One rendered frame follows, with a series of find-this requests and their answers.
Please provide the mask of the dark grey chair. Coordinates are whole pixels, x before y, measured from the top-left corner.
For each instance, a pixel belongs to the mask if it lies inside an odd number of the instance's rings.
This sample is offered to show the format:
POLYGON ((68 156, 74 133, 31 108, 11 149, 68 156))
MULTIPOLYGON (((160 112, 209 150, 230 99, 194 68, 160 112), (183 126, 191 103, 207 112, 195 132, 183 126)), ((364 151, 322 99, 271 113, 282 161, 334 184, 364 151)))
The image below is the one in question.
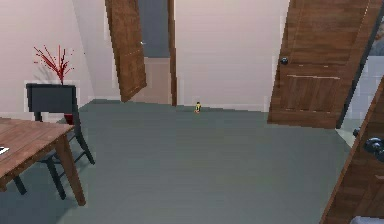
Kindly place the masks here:
MULTIPOLYGON (((28 109, 29 112, 34 113, 35 121, 43 122, 42 112, 64 114, 66 123, 74 125, 74 130, 67 134, 68 141, 70 142, 73 138, 76 138, 83 150, 83 152, 74 159, 74 162, 76 163, 85 155, 91 164, 95 164, 82 133, 75 85, 27 83, 26 90, 28 109)), ((65 173, 64 171, 61 174, 57 172, 55 165, 61 165, 61 160, 56 154, 55 149, 38 162, 46 164, 59 196, 64 200, 66 193, 60 179, 65 173)), ((19 176, 16 176, 13 182, 21 195, 27 192, 19 176)))

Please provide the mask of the brown wooden room door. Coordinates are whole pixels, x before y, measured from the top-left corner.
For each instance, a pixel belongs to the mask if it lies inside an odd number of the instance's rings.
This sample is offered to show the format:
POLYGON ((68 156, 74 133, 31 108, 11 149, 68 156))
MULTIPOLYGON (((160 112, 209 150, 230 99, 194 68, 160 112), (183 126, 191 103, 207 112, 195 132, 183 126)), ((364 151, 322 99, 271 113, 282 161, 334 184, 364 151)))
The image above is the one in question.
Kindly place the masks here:
POLYGON ((290 0, 268 122, 340 128, 383 15, 384 0, 290 0))
POLYGON ((138 0, 105 0, 120 98, 147 86, 138 0))
POLYGON ((319 224, 350 224, 357 216, 384 221, 384 163, 364 150, 373 137, 384 140, 384 76, 319 224))

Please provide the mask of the brown wooden table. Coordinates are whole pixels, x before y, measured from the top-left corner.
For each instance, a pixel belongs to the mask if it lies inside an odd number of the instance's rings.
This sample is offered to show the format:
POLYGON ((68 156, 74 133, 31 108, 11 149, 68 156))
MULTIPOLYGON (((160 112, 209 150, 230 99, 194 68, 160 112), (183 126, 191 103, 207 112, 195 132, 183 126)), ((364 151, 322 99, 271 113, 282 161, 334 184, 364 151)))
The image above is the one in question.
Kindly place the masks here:
POLYGON ((55 149, 79 206, 86 204, 82 185, 67 139, 74 127, 68 124, 0 117, 0 192, 31 165, 55 149))

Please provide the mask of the red twig house plant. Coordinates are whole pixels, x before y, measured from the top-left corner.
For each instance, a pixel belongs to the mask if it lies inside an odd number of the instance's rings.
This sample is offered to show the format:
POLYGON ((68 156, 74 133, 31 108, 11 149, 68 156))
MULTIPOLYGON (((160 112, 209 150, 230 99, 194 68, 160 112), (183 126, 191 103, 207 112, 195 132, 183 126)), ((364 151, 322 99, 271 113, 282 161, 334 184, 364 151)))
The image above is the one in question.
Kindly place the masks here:
POLYGON ((66 49, 58 46, 58 55, 53 56, 47 47, 44 50, 35 48, 36 56, 39 57, 38 63, 43 63, 49 70, 51 70, 59 79, 60 84, 64 84, 64 78, 67 73, 73 70, 69 67, 69 61, 65 59, 66 49))

